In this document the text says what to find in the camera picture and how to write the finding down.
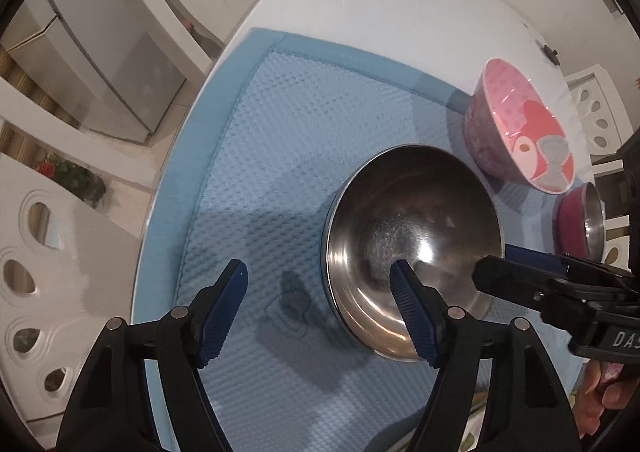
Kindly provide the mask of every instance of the metal screw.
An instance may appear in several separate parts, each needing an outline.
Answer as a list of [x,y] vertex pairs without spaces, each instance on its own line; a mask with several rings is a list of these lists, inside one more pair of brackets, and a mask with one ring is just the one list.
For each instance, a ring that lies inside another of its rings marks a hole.
[[120,326],[122,326],[122,318],[120,318],[120,317],[113,317],[113,318],[110,318],[109,320],[107,320],[107,329],[109,331],[113,331],[114,329],[118,329]]
[[186,306],[176,306],[171,310],[173,318],[185,318],[189,314],[189,308]]
[[520,331],[526,331],[527,329],[529,329],[531,327],[531,324],[529,324],[529,321],[526,318],[522,318],[522,317],[516,318],[516,320],[515,320],[515,322],[513,324]]
[[465,310],[458,306],[452,306],[447,309],[447,315],[455,320],[460,320],[465,317]]

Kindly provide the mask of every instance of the textured fabric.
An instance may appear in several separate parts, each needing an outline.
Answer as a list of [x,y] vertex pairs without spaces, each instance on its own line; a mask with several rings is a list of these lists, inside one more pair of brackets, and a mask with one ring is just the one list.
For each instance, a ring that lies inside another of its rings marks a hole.
[[[417,421],[436,371],[387,360],[350,337],[325,298],[319,258],[340,185],[365,160],[403,143],[448,150],[481,175],[453,108],[278,52],[246,83],[194,212],[176,299],[188,304],[231,258],[247,264],[236,320],[220,356],[201,372],[236,452],[384,450]],[[552,251],[556,198],[481,178],[506,242]],[[566,350],[567,334],[498,300],[488,319],[515,316],[532,321],[570,388],[581,360]],[[488,371],[483,364],[482,382]]]

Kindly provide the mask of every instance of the tiled floor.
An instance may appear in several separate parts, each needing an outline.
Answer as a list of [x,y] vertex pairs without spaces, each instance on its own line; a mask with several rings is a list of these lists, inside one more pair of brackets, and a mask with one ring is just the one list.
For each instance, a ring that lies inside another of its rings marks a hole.
[[[197,89],[185,82],[164,114],[158,130],[143,145],[116,140],[90,130],[86,133],[132,158],[148,161],[160,170],[196,94]],[[100,200],[97,210],[130,234],[141,237],[152,194],[116,179],[105,179],[105,184],[107,192]]]

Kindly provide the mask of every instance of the red ceramic bowl with lid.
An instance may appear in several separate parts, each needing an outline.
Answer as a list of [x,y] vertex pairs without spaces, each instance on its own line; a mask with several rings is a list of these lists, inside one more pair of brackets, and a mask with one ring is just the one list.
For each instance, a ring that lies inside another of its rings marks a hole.
[[505,60],[494,58],[484,67],[463,134],[487,174],[548,194],[562,194],[574,182],[564,130],[527,78]]

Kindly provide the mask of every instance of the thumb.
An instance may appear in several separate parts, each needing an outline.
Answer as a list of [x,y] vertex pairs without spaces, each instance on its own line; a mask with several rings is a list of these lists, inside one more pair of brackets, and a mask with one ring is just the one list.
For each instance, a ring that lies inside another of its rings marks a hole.
[[609,385],[602,397],[602,405],[609,410],[624,409],[638,388],[639,378]]

